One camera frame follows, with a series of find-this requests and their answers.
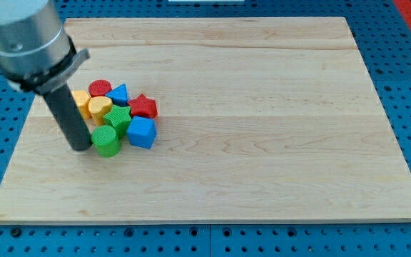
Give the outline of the grey flange clamp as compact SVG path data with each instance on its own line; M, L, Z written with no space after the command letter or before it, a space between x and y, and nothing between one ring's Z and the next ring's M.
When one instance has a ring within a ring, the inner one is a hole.
M6 79L17 91L33 91L38 95L49 94L62 87L78 70L79 66L90 58L88 49L77 51L72 41L68 37L70 50L67 55L52 68L34 73L18 75L13 72L6 72Z

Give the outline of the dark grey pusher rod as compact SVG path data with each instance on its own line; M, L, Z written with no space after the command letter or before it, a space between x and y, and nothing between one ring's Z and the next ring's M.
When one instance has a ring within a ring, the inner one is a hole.
M75 151L88 150L92 145L91 134L67 84L43 98L69 146Z

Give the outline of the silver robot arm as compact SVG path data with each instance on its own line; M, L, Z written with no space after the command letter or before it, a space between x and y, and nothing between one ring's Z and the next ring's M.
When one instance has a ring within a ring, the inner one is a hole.
M13 89L44 98L75 151L91 147L91 134L67 81L89 57L76 50L51 1L0 0L0 71Z

